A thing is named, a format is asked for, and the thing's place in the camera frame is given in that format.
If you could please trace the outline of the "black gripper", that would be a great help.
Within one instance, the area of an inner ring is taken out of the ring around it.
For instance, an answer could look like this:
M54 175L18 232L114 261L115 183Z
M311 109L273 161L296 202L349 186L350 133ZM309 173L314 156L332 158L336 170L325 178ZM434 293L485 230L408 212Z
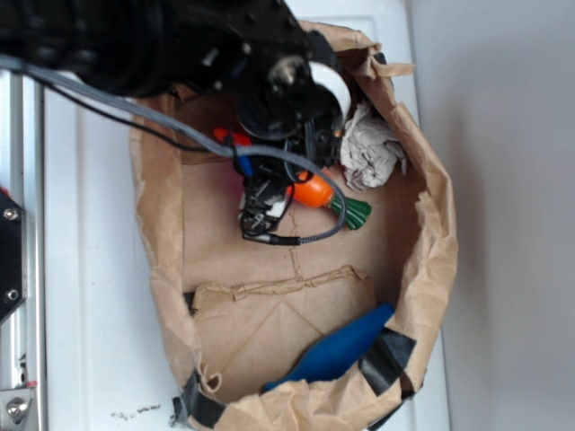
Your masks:
M261 145L290 144L318 167L340 160L344 119L335 97L314 83L309 63L339 74L341 66L319 31L211 30L199 42L197 91L207 104L206 124L239 126ZM239 224L245 239L263 240L278 230L291 202L290 186L268 163L244 179Z

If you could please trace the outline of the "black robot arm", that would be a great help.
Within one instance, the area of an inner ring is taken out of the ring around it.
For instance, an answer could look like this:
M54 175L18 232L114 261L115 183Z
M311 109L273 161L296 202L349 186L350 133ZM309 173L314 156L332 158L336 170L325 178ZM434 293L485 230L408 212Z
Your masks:
M194 139L243 177L246 240L275 231L296 185L339 157L350 94L327 39L283 1L4 1L1 66ZM212 137L133 104L177 85L233 94L242 131Z

